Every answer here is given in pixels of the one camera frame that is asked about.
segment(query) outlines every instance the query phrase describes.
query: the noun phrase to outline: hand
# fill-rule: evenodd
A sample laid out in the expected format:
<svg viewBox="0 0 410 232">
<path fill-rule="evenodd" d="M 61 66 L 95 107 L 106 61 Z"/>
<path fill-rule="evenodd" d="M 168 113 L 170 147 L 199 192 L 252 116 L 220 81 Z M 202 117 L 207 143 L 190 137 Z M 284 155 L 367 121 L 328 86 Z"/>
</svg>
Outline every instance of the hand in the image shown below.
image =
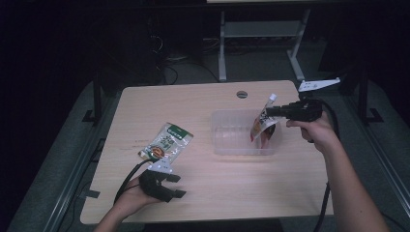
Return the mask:
<svg viewBox="0 0 410 232">
<path fill-rule="evenodd" d="M 160 202 L 159 199 L 145 194 L 139 187 L 138 177 L 127 184 L 123 194 L 115 202 L 113 208 L 118 210 L 121 218 L 135 214 L 142 207 Z"/>
<path fill-rule="evenodd" d="M 314 142 L 314 146 L 321 153 L 326 153 L 332 146 L 339 143 L 325 111 L 323 111 L 322 116 L 314 122 L 289 120 L 286 122 L 286 126 L 288 128 L 300 127 L 302 138 Z"/>
</svg>

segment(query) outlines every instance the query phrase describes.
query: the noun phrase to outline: plastic wrapper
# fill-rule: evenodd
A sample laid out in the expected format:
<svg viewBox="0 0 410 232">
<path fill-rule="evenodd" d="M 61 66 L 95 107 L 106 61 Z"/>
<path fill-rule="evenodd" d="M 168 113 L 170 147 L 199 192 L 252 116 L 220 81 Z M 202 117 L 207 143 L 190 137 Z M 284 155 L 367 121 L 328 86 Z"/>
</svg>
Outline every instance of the plastic wrapper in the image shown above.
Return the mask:
<svg viewBox="0 0 410 232">
<path fill-rule="evenodd" d="M 254 120 L 253 127 L 250 130 L 250 141 L 253 142 L 254 139 L 260 136 L 262 149 L 266 147 L 272 134 L 274 134 L 276 123 L 278 122 L 278 119 L 275 117 L 269 117 L 266 112 L 266 108 L 273 106 L 276 98 L 277 96 L 275 94 L 272 94 L 271 97 L 269 97 L 268 102 Z"/>
<path fill-rule="evenodd" d="M 168 158 L 169 162 L 172 163 L 192 139 L 193 135 L 190 132 L 166 123 L 154 140 L 138 152 L 138 155 L 145 160 Z"/>
</svg>

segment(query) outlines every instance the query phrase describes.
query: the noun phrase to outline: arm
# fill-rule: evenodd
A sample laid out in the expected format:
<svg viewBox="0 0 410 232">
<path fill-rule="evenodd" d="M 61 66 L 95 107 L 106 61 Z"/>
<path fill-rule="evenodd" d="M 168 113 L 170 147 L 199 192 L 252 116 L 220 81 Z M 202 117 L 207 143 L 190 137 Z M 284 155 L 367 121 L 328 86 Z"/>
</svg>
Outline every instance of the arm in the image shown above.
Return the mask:
<svg viewBox="0 0 410 232">
<path fill-rule="evenodd" d="M 118 225 L 128 216 L 135 214 L 144 206 L 160 202 L 158 199 L 146 195 L 138 186 L 138 178 L 132 179 L 128 184 L 128 190 L 118 198 L 117 202 L 102 218 L 95 232 L 116 231 Z"/>
<path fill-rule="evenodd" d="M 338 231 L 389 231 L 329 124 L 327 114 L 323 112 L 315 122 L 288 121 L 286 126 L 300 127 L 302 137 L 313 140 L 323 154 Z"/>
</svg>

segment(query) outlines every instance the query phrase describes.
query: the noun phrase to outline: wooden table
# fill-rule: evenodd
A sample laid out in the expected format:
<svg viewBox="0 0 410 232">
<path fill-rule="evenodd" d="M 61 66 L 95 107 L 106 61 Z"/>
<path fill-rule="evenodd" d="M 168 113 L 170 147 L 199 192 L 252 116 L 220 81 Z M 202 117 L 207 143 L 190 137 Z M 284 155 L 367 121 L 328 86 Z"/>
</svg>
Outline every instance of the wooden table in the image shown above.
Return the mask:
<svg viewBox="0 0 410 232">
<path fill-rule="evenodd" d="M 248 97 L 239 99 L 238 91 Z M 106 139 L 100 163 L 81 214 L 85 224 L 98 223 L 112 206 L 122 182 L 141 162 L 137 155 L 165 122 L 194 135 L 172 163 L 181 199 L 145 207 L 125 221 L 165 222 L 319 215 L 327 176 L 322 155 L 304 141 L 297 128 L 280 122 L 282 142 L 269 156 L 221 156 L 213 152 L 211 115 L 217 109 L 262 108 L 269 96 L 278 105 L 298 100 L 290 81 L 261 81 L 124 90 Z M 147 166 L 143 166 L 136 175 Z M 332 214 L 332 199 L 327 214 Z"/>
</svg>

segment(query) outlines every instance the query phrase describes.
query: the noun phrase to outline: plastic bin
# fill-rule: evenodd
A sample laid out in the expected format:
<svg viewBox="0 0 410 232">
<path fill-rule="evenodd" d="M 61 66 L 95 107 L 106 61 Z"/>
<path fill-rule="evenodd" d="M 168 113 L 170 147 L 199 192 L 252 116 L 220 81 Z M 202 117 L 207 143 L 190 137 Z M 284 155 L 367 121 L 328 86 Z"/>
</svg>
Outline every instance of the plastic bin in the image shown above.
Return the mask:
<svg viewBox="0 0 410 232">
<path fill-rule="evenodd" d="M 218 155 L 273 155 L 281 142 L 281 125 L 266 148 L 261 149 L 260 137 L 250 142 L 250 129 L 261 109 L 226 109 L 212 114 L 214 152 Z"/>
</svg>

